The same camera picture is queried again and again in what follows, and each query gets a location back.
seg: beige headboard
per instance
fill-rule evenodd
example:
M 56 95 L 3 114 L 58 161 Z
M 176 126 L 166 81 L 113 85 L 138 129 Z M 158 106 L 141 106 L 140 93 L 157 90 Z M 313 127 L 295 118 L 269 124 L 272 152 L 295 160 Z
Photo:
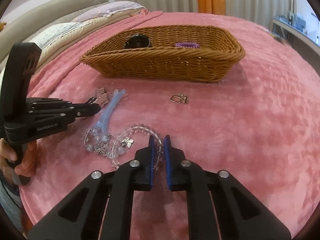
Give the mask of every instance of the beige headboard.
M 21 15 L 0 32 L 0 62 L 15 42 L 24 41 L 63 16 L 105 2 L 108 0 L 52 0 Z

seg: pink blanket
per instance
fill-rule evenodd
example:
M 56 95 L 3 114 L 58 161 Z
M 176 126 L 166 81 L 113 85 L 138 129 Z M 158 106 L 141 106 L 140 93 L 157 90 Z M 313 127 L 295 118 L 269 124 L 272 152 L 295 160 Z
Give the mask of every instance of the pink blanket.
M 215 25 L 228 29 L 247 55 L 216 84 L 104 78 L 79 57 L 109 36 L 129 28 L 169 24 Z M 170 134 L 174 147 L 203 169 L 230 171 L 261 200 L 294 236 L 320 201 L 320 79 L 289 46 L 263 27 L 211 14 L 152 12 L 107 26 L 65 50 L 30 84 L 29 96 L 86 101 L 95 88 L 126 89 L 109 131 L 117 134 L 144 123 Z M 175 104 L 176 93 L 188 103 Z M 39 140 L 40 161 L 21 197 L 33 223 L 94 170 L 113 170 L 108 159 L 83 148 L 84 135 L 99 116 L 78 119 L 68 131 Z M 133 149 L 146 136 L 134 137 Z M 134 199 L 131 239 L 188 239 L 186 195 L 168 192 L 164 171 L 150 193 Z

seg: metal screw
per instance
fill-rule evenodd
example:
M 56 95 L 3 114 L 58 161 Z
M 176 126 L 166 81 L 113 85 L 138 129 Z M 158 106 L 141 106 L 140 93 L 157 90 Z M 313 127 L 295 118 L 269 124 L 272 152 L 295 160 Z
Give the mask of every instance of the metal screw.
M 222 177 L 222 178 L 227 178 L 227 177 L 229 177 L 229 172 L 227 172 L 227 171 L 220 171 L 220 172 L 219 172 L 219 176 Z
M 101 175 L 102 175 L 102 173 L 100 171 L 94 171 L 93 173 L 91 173 L 91 177 L 93 179 L 98 179 L 101 177 Z
M 140 162 L 138 160 L 132 160 L 129 164 L 131 167 L 138 167 L 140 165 Z
M 183 167 L 189 167 L 189 166 L 191 165 L 191 161 L 183 160 L 183 161 L 181 162 L 181 165 L 182 165 Z

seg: black round object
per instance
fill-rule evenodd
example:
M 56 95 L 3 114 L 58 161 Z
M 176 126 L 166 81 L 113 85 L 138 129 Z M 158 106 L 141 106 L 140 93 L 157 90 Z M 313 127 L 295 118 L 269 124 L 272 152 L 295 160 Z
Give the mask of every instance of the black round object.
M 151 40 L 143 34 L 134 34 L 128 39 L 124 45 L 124 49 L 151 48 Z

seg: wicker basket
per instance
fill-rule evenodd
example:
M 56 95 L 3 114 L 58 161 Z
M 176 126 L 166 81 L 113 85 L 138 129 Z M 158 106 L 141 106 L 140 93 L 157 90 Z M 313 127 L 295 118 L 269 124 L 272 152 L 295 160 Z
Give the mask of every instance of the wicker basket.
M 150 37 L 153 47 L 122 49 L 135 33 Z M 175 47 L 175 43 L 184 41 L 197 42 L 200 48 Z M 217 82 L 244 56 L 244 48 L 224 29 L 165 25 L 117 33 L 87 51 L 80 60 L 106 77 Z

